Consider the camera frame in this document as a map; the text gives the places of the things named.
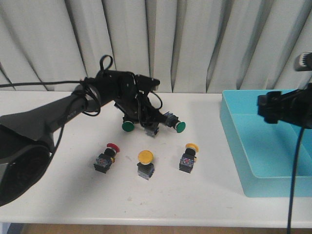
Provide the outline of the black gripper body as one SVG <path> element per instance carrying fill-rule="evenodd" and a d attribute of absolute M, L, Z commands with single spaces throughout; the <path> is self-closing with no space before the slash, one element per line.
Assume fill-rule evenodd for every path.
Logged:
<path fill-rule="evenodd" d="M 160 85 L 160 80 L 132 72 L 113 72 L 113 77 L 117 79 L 119 86 L 118 97 L 114 99 L 115 106 L 124 116 L 143 127 L 165 122 L 164 114 L 152 106 L 148 98 L 148 94 L 153 93 Z"/>

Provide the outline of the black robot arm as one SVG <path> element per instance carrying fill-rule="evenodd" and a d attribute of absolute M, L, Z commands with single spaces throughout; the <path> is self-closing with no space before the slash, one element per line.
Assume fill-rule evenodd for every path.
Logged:
<path fill-rule="evenodd" d="M 282 94 L 271 91 L 257 98 L 258 115 L 268 124 L 279 121 L 290 123 L 305 129 L 312 128 L 312 84 L 305 89 Z"/>
<path fill-rule="evenodd" d="M 148 100 L 158 79 L 131 72 L 101 70 L 85 78 L 70 96 L 31 111 L 0 118 L 0 203 L 6 205 L 37 183 L 46 172 L 59 143 L 53 133 L 80 113 L 98 115 L 114 101 L 124 120 L 156 127 L 165 117 Z"/>

